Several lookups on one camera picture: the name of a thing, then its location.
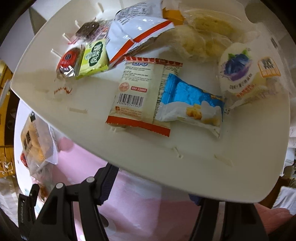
pink tablecloth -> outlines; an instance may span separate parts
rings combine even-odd
[[[59,163],[53,172],[55,183],[80,183],[106,165],[106,161],[67,138],[59,141],[59,150]],[[291,218],[285,209],[270,210],[259,204],[256,207],[268,233]],[[110,197],[99,212],[109,222],[105,230],[110,241],[187,241],[199,207],[185,192],[119,171]],[[78,204],[74,216],[77,237],[84,241]]]

blue and white wrapper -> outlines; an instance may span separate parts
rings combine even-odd
[[[169,74],[155,119],[179,120],[204,127],[219,137],[223,106],[221,96],[212,95]]]

barcode number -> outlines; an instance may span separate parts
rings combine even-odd
[[[144,97],[129,95],[129,94],[120,94],[117,104],[123,104],[128,106],[141,107],[143,104]]]

green logo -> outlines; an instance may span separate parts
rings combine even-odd
[[[100,60],[101,54],[103,52],[103,43],[97,42],[91,49],[91,52],[85,55],[85,59],[89,61],[89,66],[94,66]]]

silver screw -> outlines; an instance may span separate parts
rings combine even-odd
[[[88,178],[86,179],[86,181],[87,181],[88,183],[92,183],[92,182],[94,181],[94,177],[88,177]]]
[[[63,185],[64,185],[63,183],[58,183],[58,184],[56,184],[56,188],[57,188],[57,189],[60,189],[60,188],[63,187]]]

